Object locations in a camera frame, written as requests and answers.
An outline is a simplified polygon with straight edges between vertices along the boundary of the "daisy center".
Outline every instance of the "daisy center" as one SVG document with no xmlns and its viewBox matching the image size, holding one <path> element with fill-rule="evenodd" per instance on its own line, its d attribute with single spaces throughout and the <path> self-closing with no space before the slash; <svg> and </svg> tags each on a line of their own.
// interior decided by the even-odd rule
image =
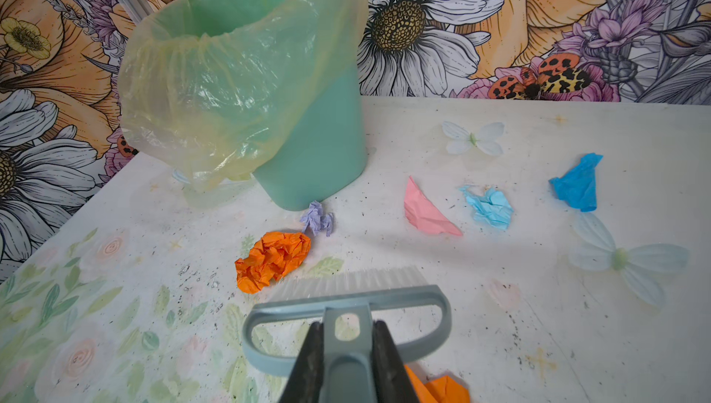
<svg viewBox="0 0 711 403">
<path fill-rule="evenodd" d="M 382 10 L 373 21 L 373 38 L 383 51 L 402 51 L 424 30 L 424 10 L 413 1 L 398 2 Z"/>
<path fill-rule="evenodd" d="M 16 177 L 15 161 L 7 153 L 0 152 L 0 198 L 13 188 Z"/>
<path fill-rule="evenodd" d="M 21 26 L 15 27 L 10 32 L 12 37 L 19 43 L 21 43 L 26 48 L 30 50 L 42 50 L 43 45 L 40 40 L 40 35 L 35 34 L 34 31 L 30 31 L 28 28 Z"/>
<path fill-rule="evenodd" d="M 628 258 L 629 254 L 627 253 L 627 250 L 615 250 L 615 253 L 612 255 L 612 269 L 622 270 L 625 266 L 627 266 Z"/>
</svg>

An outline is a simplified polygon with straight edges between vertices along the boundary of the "brush head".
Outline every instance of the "brush head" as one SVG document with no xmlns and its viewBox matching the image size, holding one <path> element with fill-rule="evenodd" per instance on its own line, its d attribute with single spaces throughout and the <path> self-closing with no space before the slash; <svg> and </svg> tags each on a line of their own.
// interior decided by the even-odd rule
<svg viewBox="0 0 711 403">
<path fill-rule="evenodd" d="M 323 296 L 350 295 L 405 287 L 426 286 L 417 267 L 370 269 L 323 278 L 284 279 L 272 288 L 269 301 L 290 301 Z"/>
</svg>

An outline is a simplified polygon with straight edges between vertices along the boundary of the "pink paper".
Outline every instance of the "pink paper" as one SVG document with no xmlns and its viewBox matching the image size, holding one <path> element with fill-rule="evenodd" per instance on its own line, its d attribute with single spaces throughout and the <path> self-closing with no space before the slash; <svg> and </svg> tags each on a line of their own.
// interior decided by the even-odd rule
<svg viewBox="0 0 711 403">
<path fill-rule="evenodd" d="M 424 233 L 437 235 L 451 233 L 461 237 L 461 230 L 452 224 L 434 204 L 424 196 L 419 187 L 414 183 L 413 177 L 407 182 L 404 191 L 404 215 L 414 227 Z"/>
</svg>

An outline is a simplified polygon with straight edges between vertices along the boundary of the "plastic bag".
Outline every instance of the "plastic bag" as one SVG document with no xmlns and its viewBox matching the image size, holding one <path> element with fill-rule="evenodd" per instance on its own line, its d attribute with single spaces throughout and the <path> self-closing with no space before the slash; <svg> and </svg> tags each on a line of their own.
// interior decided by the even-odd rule
<svg viewBox="0 0 711 403">
<path fill-rule="evenodd" d="M 355 67 L 367 13 L 367 0 L 173 1 L 127 45 L 125 137 L 193 185 L 244 179 Z"/>
</svg>

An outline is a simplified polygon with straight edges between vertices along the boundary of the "brush handle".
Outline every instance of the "brush handle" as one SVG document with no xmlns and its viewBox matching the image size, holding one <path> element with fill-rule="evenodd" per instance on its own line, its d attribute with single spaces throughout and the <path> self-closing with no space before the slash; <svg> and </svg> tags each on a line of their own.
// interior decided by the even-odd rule
<svg viewBox="0 0 711 403">
<path fill-rule="evenodd" d="M 451 308 L 447 297 L 438 286 L 417 286 L 378 292 L 353 293 L 342 296 L 326 296 L 315 299 L 299 299 L 264 303 L 254 306 L 242 328 L 244 355 L 258 370 L 271 375 L 288 377 L 296 357 L 278 357 L 258 349 L 252 341 L 254 327 L 264 323 L 302 320 L 324 317 L 326 309 L 347 309 L 368 306 L 370 311 L 403 309 L 417 306 L 437 306 L 441 309 L 440 325 L 426 336 L 397 345 L 397 352 L 404 363 L 410 363 L 439 348 L 451 332 Z M 324 327 L 324 330 L 335 330 Z"/>
</svg>

